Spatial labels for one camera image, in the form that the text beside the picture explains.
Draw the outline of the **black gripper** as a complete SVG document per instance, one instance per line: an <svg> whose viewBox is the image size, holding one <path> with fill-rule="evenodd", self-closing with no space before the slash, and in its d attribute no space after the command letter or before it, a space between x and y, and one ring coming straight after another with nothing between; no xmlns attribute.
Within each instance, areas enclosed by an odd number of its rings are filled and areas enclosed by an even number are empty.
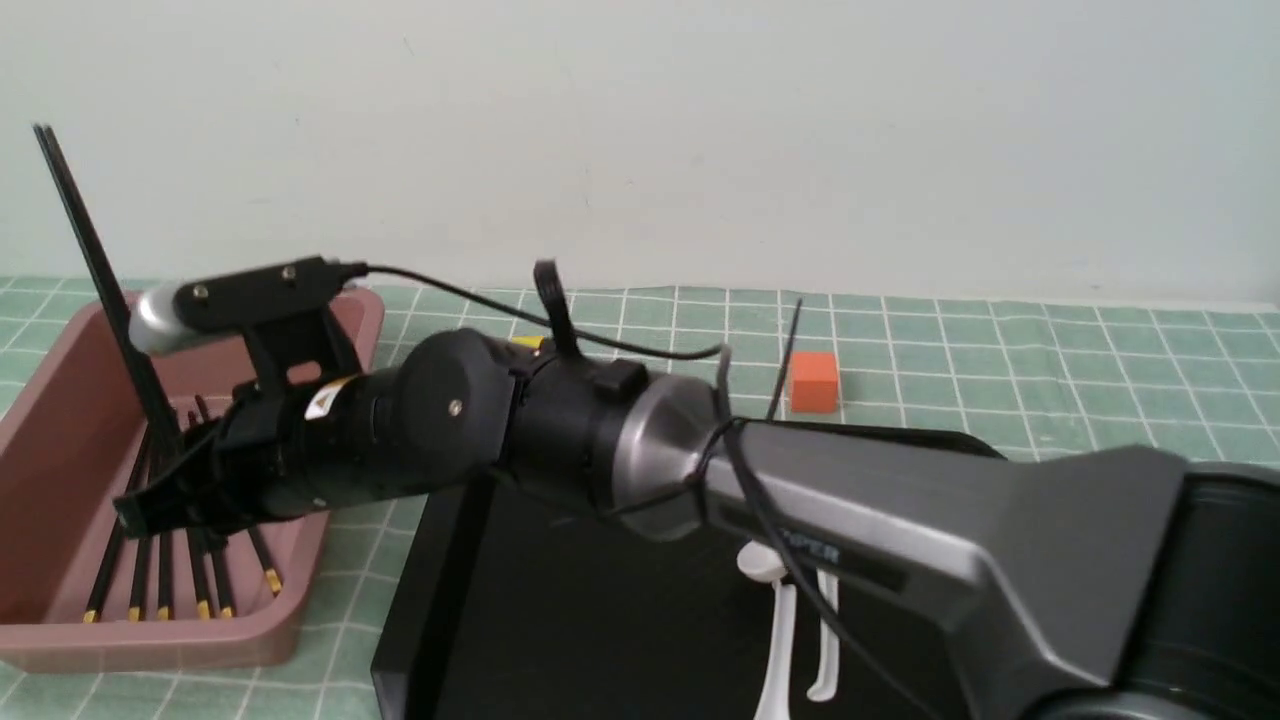
<svg viewBox="0 0 1280 720"><path fill-rule="evenodd" d="M113 501L128 538L250 527L388 501L393 375L343 375L238 397L146 489Z"/></svg>

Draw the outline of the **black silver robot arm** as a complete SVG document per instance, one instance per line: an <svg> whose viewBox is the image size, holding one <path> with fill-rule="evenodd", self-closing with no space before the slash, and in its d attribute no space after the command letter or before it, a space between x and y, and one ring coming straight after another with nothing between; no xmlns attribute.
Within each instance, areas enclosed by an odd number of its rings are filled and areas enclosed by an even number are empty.
<svg viewBox="0 0 1280 720"><path fill-rule="evenodd" d="M134 538L503 480L653 541L718 527L943 633L973 719L1275 719L1277 473L1148 445L1019 462L735 416L727 379L470 328L398 366L246 391Z"/></svg>

